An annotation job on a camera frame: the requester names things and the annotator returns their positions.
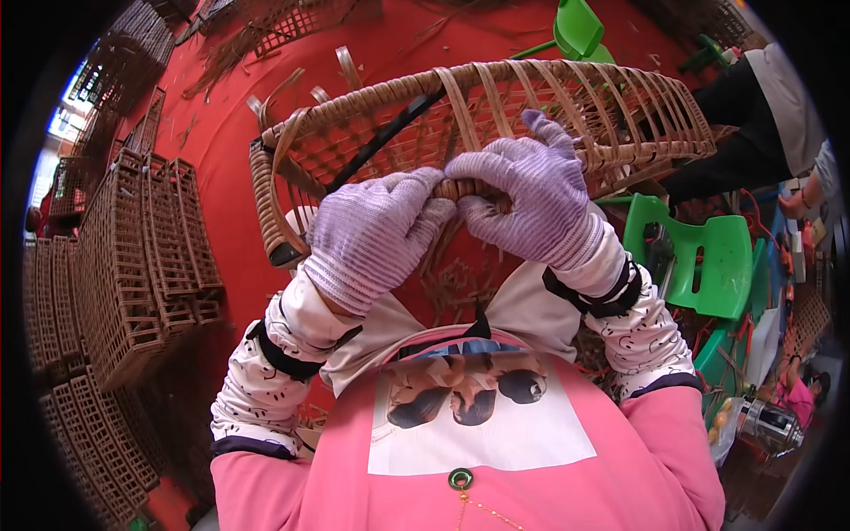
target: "plastic bag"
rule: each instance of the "plastic bag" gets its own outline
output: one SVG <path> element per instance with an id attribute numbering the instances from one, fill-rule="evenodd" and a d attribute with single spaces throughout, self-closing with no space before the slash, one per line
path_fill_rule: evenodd
<path id="1" fill-rule="evenodd" d="M 735 435 L 738 431 L 738 416 L 744 407 L 743 398 L 726 398 L 720 410 L 714 416 L 711 429 L 708 431 L 709 450 L 714 466 L 723 466 Z"/>

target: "person's arm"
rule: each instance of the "person's arm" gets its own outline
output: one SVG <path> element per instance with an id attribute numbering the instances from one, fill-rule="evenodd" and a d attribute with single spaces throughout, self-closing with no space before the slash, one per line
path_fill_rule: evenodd
<path id="1" fill-rule="evenodd" d="M 525 110 L 523 120 L 547 145 L 501 138 L 446 167 L 446 177 L 481 178 L 513 199 L 511 213 L 504 215 L 481 198 L 461 198 L 458 209 L 469 232 L 547 264 L 581 296 L 604 298 L 602 303 L 628 300 L 625 315 L 588 316 L 587 325 L 602 335 L 619 373 L 624 415 L 705 526 L 719 528 L 723 489 L 711 462 L 691 353 L 647 270 L 631 262 L 609 224 L 587 212 L 587 186 L 570 136 L 540 111 Z"/>
<path id="2" fill-rule="evenodd" d="M 814 160 L 814 169 L 803 188 L 788 199 L 779 196 L 779 210 L 789 219 L 800 219 L 810 208 L 820 206 L 827 197 L 838 193 L 840 179 L 832 144 L 826 139 Z"/>
<path id="3" fill-rule="evenodd" d="M 311 254 L 230 356 L 212 412 L 210 470 L 223 528 L 279 529 L 300 504 L 298 405 L 328 357 L 358 333 L 374 301 L 419 264 L 454 203 L 429 199 L 433 168 L 349 184 L 310 226 Z"/>

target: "gold chain necklace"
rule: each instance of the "gold chain necklace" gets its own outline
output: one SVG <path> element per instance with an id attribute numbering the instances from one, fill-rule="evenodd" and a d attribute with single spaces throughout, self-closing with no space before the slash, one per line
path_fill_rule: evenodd
<path id="1" fill-rule="evenodd" d="M 463 513 L 466 511 L 467 506 L 477 506 L 482 511 L 489 512 L 494 517 L 502 520 L 504 523 L 513 526 L 516 529 L 522 531 L 525 529 L 523 526 L 517 524 L 513 520 L 508 517 L 503 516 L 498 511 L 493 511 L 488 506 L 482 505 L 480 503 L 475 503 L 469 498 L 469 494 L 467 494 L 467 489 L 471 487 L 473 484 L 473 474 L 466 468 L 456 468 L 451 471 L 449 474 L 449 485 L 454 490 L 461 491 L 461 514 L 457 516 L 457 525 L 455 526 L 455 531 L 461 531 L 461 520 L 463 519 Z"/>

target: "metal container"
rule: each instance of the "metal container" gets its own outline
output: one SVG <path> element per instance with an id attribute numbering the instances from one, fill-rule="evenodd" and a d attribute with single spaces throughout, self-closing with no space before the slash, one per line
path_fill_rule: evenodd
<path id="1" fill-rule="evenodd" d="M 802 446 L 803 432 L 794 411 L 755 397 L 745 397 L 738 417 L 738 437 L 755 444 L 771 457 Z"/>

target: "purple glove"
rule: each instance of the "purple glove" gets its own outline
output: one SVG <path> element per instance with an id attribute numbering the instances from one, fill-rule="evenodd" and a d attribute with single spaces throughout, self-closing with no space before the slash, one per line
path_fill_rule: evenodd
<path id="1" fill-rule="evenodd" d="M 445 167 L 451 179 L 479 178 L 507 192 L 509 214 L 476 195 L 457 202 L 469 233 L 525 260 L 568 271 L 602 242 L 602 220 L 587 212 L 587 186 L 573 140 L 538 110 L 523 121 L 548 146 L 531 138 L 499 138 L 483 151 L 462 153 Z"/>
<path id="2" fill-rule="evenodd" d="M 455 204 L 429 199 L 445 176 L 423 167 L 328 195 L 310 225 L 304 262 L 313 284 L 336 304 L 365 316 L 372 303 L 404 282 L 419 264 Z"/>

